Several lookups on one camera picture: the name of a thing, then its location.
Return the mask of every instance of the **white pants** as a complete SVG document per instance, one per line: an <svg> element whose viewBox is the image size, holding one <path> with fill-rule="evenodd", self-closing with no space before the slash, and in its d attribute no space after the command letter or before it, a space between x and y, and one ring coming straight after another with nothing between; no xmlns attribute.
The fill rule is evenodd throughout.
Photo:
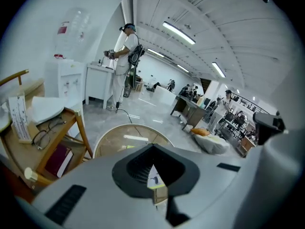
<svg viewBox="0 0 305 229"><path fill-rule="evenodd" d="M117 102L123 101L124 85L129 66L116 66L116 71L112 82L112 105L116 106Z"/></svg>
<svg viewBox="0 0 305 229"><path fill-rule="evenodd" d="M214 132L215 127L217 126L218 122L223 118L222 115L216 113L214 111L211 119L210 119L210 123L208 125L208 129L210 131L210 133Z"/></svg>

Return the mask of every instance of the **white shirt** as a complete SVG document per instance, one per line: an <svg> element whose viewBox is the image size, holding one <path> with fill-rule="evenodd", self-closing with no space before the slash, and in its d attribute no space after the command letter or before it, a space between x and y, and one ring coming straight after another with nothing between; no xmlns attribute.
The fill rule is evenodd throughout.
<svg viewBox="0 0 305 229"><path fill-rule="evenodd" d="M135 50L135 48L138 45L139 45L138 37L135 34L130 34L124 43L124 46L129 49L129 52L119 57L117 65L129 66L128 56L133 52L133 50Z"/></svg>
<svg viewBox="0 0 305 229"><path fill-rule="evenodd" d="M225 105L227 105L229 108L232 107L232 103L230 99L227 99L226 97L220 100L220 104L218 107L215 109L215 112L218 113L221 116L224 116L225 113L227 112L227 109L225 108Z"/></svg>

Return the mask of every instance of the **metal rack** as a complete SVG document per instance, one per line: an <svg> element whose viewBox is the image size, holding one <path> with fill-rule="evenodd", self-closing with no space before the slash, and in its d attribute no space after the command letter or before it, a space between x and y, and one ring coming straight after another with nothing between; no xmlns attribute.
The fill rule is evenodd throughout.
<svg viewBox="0 0 305 229"><path fill-rule="evenodd" d="M250 100L241 97L240 95L231 94L231 98L234 100L235 98L238 97L238 100L236 101L237 103L243 105L244 107L248 108L249 110L251 110L253 113L264 113L264 114L269 114L266 110L262 109L261 107L259 107L258 105L252 103Z"/></svg>

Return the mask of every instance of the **red label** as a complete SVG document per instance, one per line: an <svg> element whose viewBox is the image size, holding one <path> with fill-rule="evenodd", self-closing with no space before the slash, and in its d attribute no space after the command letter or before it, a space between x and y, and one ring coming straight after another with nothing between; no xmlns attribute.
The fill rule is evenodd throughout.
<svg viewBox="0 0 305 229"><path fill-rule="evenodd" d="M60 27L58 29L57 34L64 34L64 33L66 33L66 30L67 30L67 26Z"/></svg>

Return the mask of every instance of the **round table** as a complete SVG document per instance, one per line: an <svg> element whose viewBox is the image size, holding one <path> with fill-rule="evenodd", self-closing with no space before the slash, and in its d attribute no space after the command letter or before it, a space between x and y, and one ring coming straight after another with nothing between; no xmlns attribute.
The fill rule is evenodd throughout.
<svg viewBox="0 0 305 229"><path fill-rule="evenodd" d="M150 143L174 147L169 139L157 130L145 125L126 124L117 126L105 133L96 143L93 158L107 156L127 148L144 147ZM167 188L154 190L154 204L158 205L167 199Z"/></svg>

